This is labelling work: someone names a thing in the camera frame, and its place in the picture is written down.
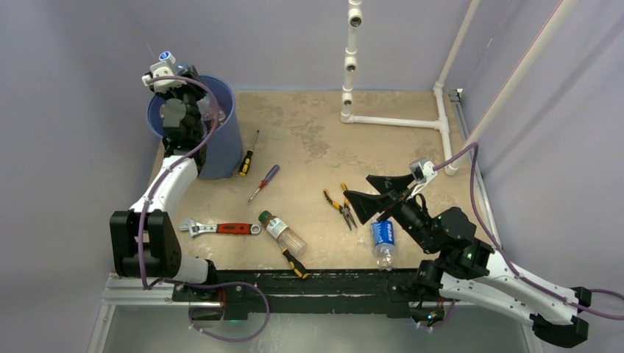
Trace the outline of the orange tea bottle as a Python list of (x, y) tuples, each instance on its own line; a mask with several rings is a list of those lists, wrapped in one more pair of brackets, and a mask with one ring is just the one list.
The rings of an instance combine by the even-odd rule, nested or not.
[(217, 99), (208, 97), (208, 117), (216, 121), (216, 125), (222, 125), (227, 116)]

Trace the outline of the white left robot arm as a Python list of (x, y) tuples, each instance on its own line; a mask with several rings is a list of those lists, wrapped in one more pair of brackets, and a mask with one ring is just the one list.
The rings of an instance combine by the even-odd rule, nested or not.
[(141, 279), (146, 290), (150, 277), (189, 284), (194, 295), (209, 301), (219, 293), (219, 281), (210, 275), (213, 263), (182, 251), (170, 214), (203, 169), (220, 106), (193, 65), (161, 61), (142, 81), (164, 100), (159, 111), (164, 158), (142, 197), (110, 217), (114, 269)]

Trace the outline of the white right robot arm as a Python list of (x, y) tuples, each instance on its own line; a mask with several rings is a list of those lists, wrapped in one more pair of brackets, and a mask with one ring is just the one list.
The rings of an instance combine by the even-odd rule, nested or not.
[(539, 339), (562, 348), (587, 340), (589, 324), (579, 318), (592, 294), (583, 287), (549, 283), (506, 263), (500, 250), (476, 238), (476, 225), (459, 207), (433, 217), (421, 194), (437, 173), (369, 175), (376, 195), (346, 190), (344, 196), (361, 222), (393, 218), (426, 254), (412, 289), (422, 299), (442, 296), (504, 313), (528, 325)]

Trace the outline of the Starbucks bottle green cap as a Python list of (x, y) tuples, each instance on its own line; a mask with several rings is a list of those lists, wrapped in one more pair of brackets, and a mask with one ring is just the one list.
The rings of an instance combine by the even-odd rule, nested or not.
[(305, 251), (307, 243), (281, 218), (264, 210), (258, 220), (274, 240), (295, 257)]

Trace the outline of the blue plastic bin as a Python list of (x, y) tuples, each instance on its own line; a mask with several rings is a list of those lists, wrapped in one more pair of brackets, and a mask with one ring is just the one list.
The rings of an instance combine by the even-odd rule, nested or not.
[[(198, 177), (229, 178), (238, 170), (243, 155), (235, 94), (222, 80), (199, 76), (203, 81), (200, 88), (205, 90), (205, 97), (197, 105), (168, 99), (168, 91), (152, 91), (154, 96), (148, 104), (146, 118), (152, 131), (162, 141), (165, 158), (180, 158), (207, 140), (204, 146), (190, 156), (196, 162)], [(208, 97), (217, 99), (227, 116), (220, 126), (208, 117)]]

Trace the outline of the clear bottle white cap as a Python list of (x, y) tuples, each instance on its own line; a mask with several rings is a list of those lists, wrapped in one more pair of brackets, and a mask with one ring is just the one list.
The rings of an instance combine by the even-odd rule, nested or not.
[(163, 51), (158, 56), (159, 61), (165, 61), (176, 72), (187, 71), (190, 67), (189, 64), (178, 60), (170, 51)]

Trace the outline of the small clear bottle blue cap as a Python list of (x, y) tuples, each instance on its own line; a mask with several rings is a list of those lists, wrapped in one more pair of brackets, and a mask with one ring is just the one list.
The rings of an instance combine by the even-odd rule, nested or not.
[(375, 259), (381, 271), (395, 268), (396, 246), (394, 225), (390, 220), (372, 222), (370, 225), (375, 248)]

